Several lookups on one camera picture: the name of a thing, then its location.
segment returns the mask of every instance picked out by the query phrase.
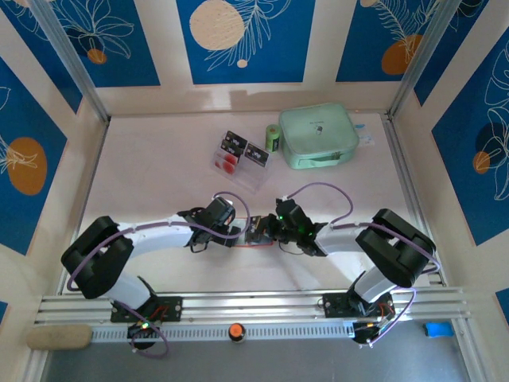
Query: orange circle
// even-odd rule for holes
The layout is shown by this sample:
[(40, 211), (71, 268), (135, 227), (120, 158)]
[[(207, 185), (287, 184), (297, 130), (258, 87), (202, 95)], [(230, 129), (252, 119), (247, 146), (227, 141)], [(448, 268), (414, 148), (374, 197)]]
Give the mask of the orange circle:
[(106, 64), (106, 54), (102, 50), (98, 50), (96, 48), (92, 48), (87, 52), (87, 57), (94, 64), (102, 65)]
[(230, 335), (232, 337), (241, 337), (243, 333), (243, 327), (240, 324), (233, 324), (230, 326)]
[(490, 169), (490, 156), (484, 151), (478, 152), (474, 157), (473, 165), (477, 173), (486, 173)]
[(45, 150), (33, 138), (17, 138), (7, 150), (11, 164), (7, 167), (15, 189), (28, 196), (37, 195), (45, 185), (48, 163)]
[(392, 76), (406, 72), (421, 40), (421, 34), (413, 34), (391, 45), (383, 54), (382, 70)]

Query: plastic container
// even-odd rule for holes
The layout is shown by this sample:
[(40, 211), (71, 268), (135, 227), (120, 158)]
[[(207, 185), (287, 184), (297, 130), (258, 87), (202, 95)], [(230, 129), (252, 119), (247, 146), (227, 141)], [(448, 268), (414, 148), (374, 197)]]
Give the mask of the plastic container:
[(282, 151), (292, 169), (335, 166), (353, 158), (359, 136), (339, 103), (282, 111)]
[(246, 145), (240, 150), (239, 158), (221, 150), (221, 143), (214, 153), (211, 167), (226, 179), (251, 193), (256, 193), (268, 178), (270, 153), (252, 142), (241, 139), (245, 141)]

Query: beige circle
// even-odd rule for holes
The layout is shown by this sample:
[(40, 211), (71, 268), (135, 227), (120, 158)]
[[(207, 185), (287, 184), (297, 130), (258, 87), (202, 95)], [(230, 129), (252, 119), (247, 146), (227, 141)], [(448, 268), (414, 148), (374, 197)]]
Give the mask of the beige circle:
[[(16, 2), (17, 4), (19, 4), (20, 6), (24, 6), (25, 8), (28, 8), (29, 6), (29, 3), (27, 2), (27, 0), (13, 0), (14, 2)], [(55, 0), (46, 0), (46, 2), (54, 2)]]
[(369, 6), (373, 6), (377, 2), (379, 2), (379, 0), (360, 0), (360, 5), (368, 8)]
[(244, 35), (244, 21), (224, 0), (202, 2), (189, 20), (191, 34), (204, 49), (224, 50), (237, 44)]

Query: foam block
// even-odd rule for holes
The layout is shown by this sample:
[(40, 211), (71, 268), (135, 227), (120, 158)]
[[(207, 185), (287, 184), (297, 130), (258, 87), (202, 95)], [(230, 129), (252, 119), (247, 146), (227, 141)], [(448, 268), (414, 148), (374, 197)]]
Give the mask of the foam block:
[(26, 336), (26, 344), (33, 350), (75, 350), (86, 348), (91, 336), (88, 325), (39, 326)]

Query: green can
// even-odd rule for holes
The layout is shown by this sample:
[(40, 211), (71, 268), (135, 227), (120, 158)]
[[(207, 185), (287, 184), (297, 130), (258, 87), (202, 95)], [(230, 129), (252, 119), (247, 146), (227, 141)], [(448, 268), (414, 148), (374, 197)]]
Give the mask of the green can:
[(281, 128), (279, 125), (269, 125), (265, 130), (265, 150), (273, 153), (278, 151)]

